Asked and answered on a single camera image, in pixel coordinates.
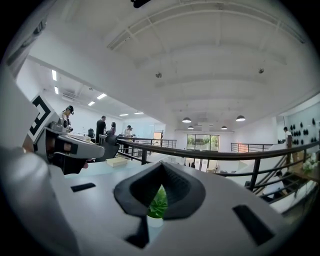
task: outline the person in white shirt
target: person in white shirt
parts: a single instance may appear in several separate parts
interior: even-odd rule
[[[131,131],[132,131],[131,125],[128,125],[123,132],[123,136],[124,137],[131,137]],[[123,148],[125,149],[124,153],[128,154],[129,153],[129,146],[123,145]]]
[[[287,127],[284,127],[283,130],[285,134],[286,148],[290,149],[292,147],[292,134],[290,131],[288,131]],[[286,165],[290,164],[290,160],[291,160],[291,154],[287,154],[285,164]]]
[[[282,178],[282,172],[281,172],[281,170],[278,170],[276,172],[275,176],[268,180],[268,183],[278,181],[281,178]],[[267,202],[271,202],[272,200],[275,199],[275,194],[287,195],[288,193],[285,189],[283,189],[284,187],[285,187],[284,183],[281,180],[279,182],[270,184],[270,185],[266,186],[266,188],[263,190],[262,195],[265,195],[265,196],[263,196],[262,198]]]

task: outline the white ceiling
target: white ceiling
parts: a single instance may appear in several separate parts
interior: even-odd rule
[[[146,90],[164,99],[178,129],[187,128],[181,121],[189,117],[194,126],[209,123],[212,130],[224,125],[234,130],[299,99],[275,100],[275,79],[287,71],[302,72],[293,66],[293,56],[310,47],[275,1],[151,0],[135,9],[129,0],[61,0],[52,17],[90,31],[106,51],[127,57],[147,81]],[[162,78],[155,76],[159,72]],[[81,102],[100,94],[64,76],[60,86]],[[134,104],[143,101],[137,98]],[[110,109],[115,116],[136,111],[110,97],[93,107]],[[152,106],[148,110],[159,119]],[[238,115],[246,122],[236,122]]]
[[[136,109],[114,99],[110,96],[105,96],[102,99],[97,99],[99,95],[105,93],[104,91],[97,91],[91,87],[78,82],[66,75],[57,72],[57,81],[53,80],[52,69],[47,68],[41,64],[38,64],[31,60],[26,60],[28,66],[35,76],[36,80],[43,87],[46,92],[55,94],[55,86],[58,87],[59,95],[56,97],[61,97],[66,99],[64,96],[69,96],[72,99],[71,102],[74,104],[79,104],[85,107],[89,107],[88,104],[93,101],[95,104],[90,106],[94,110],[100,111],[102,113],[108,114],[110,116],[117,117],[119,119],[134,119],[138,117],[145,117],[145,114],[136,115]],[[129,114],[128,116],[119,116],[121,114]]]

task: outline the person in black clothes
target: person in black clothes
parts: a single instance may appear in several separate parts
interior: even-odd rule
[[[96,122],[95,143],[99,143],[99,135],[103,135],[106,128],[106,116],[103,115],[100,120]]]

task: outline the window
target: window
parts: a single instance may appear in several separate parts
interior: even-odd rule
[[[199,151],[218,151],[219,135],[188,134],[186,149]]]

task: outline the green plant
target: green plant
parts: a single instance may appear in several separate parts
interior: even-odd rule
[[[161,187],[148,208],[148,216],[155,219],[163,219],[167,208],[167,195],[164,188]]]

